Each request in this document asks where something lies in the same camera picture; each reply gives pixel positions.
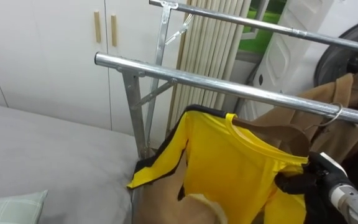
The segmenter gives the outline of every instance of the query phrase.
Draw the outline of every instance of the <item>wooden handle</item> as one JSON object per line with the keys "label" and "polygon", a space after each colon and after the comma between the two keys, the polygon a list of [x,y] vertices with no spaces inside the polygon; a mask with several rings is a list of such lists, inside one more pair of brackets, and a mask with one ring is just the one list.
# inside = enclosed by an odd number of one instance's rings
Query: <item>wooden handle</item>
{"label": "wooden handle", "polygon": [[117,47],[117,17],[111,16],[111,45]]}
{"label": "wooden handle", "polygon": [[94,34],[96,36],[97,43],[100,43],[102,41],[102,37],[101,37],[101,34],[100,34],[99,12],[94,12],[93,17],[94,17]]}

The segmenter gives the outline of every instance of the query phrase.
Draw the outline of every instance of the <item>gray bedsheet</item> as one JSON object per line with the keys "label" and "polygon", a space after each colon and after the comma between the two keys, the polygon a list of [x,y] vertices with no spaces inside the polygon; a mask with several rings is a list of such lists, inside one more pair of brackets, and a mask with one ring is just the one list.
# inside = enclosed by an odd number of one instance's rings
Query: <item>gray bedsheet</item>
{"label": "gray bedsheet", "polygon": [[132,136],[0,107],[0,197],[48,189],[41,224],[124,223]]}

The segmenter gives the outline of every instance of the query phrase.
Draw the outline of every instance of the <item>window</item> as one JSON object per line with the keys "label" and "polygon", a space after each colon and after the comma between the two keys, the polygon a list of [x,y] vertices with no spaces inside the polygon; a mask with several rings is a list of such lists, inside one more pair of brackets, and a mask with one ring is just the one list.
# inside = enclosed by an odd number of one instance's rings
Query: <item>window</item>
{"label": "window", "polygon": [[[252,0],[247,18],[277,24],[287,0]],[[273,33],[244,27],[239,50],[264,54]]]}

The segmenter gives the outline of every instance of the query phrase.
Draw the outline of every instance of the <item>yellow shirt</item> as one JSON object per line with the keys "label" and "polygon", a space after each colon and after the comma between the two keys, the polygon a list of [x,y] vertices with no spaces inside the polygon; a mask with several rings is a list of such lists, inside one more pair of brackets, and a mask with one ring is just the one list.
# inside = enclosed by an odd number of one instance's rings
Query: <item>yellow shirt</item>
{"label": "yellow shirt", "polygon": [[232,125],[235,114],[189,106],[154,157],[139,161],[130,189],[174,173],[183,151],[184,194],[211,206],[221,223],[251,223],[264,208],[265,223],[303,223],[302,195],[274,184],[277,172],[302,173],[306,157],[287,154]]}

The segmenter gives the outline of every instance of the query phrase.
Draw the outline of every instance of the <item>metal hook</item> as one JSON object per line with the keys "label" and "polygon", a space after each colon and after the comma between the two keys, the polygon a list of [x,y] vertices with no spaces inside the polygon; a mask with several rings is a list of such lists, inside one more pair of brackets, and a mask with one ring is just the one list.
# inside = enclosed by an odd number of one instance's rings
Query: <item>metal hook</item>
{"label": "metal hook", "polygon": [[324,124],[312,124],[311,126],[308,126],[307,128],[305,128],[303,131],[307,131],[312,127],[325,127],[325,126],[328,126],[329,124],[331,124],[332,122],[334,122],[339,117],[339,115],[341,115],[341,113],[343,111],[343,106],[340,103],[332,103],[332,105],[338,105],[339,106],[339,110],[335,114],[335,117],[333,117],[332,119],[330,119],[329,121],[327,121]]}

